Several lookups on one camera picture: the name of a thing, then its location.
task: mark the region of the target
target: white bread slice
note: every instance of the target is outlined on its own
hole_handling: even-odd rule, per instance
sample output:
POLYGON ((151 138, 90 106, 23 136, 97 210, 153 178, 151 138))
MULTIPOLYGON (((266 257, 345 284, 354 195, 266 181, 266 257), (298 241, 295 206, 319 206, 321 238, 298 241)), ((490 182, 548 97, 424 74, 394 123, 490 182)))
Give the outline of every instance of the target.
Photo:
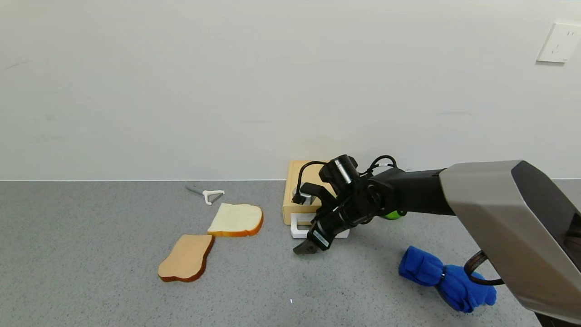
POLYGON ((204 273, 206 258, 213 244, 212 235, 182 235, 170 255, 159 264, 157 275, 164 282, 193 282, 204 273))
POLYGON ((262 221, 262 210, 255 205, 222 203, 208 234, 217 237, 251 236, 258 233, 262 221))

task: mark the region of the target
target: blue towel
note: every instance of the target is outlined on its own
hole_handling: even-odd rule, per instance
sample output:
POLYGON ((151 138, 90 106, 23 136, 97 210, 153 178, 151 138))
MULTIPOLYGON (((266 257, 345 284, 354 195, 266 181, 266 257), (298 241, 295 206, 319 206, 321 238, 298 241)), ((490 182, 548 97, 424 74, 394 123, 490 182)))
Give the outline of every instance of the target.
MULTIPOLYGON (((457 311, 472 312, 479 305, 496 302, 494 286, 476 284, 468 279, 463 267, 444 266, 434 255, 413 246, 403 255, 399 274, 420 285, 436 286, 444 300, 457 311)), ((483 279, 477 272, 472 274, 483 279)))

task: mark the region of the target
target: white wall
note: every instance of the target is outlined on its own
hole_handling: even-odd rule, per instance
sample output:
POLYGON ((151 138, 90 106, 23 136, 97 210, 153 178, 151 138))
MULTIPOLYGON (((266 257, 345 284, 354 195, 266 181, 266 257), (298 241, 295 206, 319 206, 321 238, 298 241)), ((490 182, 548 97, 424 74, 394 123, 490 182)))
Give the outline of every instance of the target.
POLYGON ((283 179, 290 159, 581 177, 581 2, 0 0, 0 179, 283 179))

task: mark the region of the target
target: white base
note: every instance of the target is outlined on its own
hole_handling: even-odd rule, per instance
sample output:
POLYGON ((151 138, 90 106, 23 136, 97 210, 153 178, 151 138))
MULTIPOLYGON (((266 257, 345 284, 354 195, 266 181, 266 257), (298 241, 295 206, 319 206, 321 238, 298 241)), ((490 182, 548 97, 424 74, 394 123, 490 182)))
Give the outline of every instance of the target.
MULTIPOLYGON (((306 239, 308 230, 301 230, 298 228, 298 222, 310 222, 315 218, 315 214, 290 214, 290 234, 294 239, 306 239)), ((349 236, 349 229, 340 232, 335 236, 336 239, 345 239, 349 236)))

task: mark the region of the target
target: wall outlet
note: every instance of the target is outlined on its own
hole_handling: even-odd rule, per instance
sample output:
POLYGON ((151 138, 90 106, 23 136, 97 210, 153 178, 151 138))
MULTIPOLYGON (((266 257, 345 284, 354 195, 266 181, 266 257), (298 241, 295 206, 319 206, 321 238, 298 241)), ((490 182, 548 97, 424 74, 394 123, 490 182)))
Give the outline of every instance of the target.
POLYGON ((569 61, 581 39, 581 26, 553 24, 537 61, 569 61))

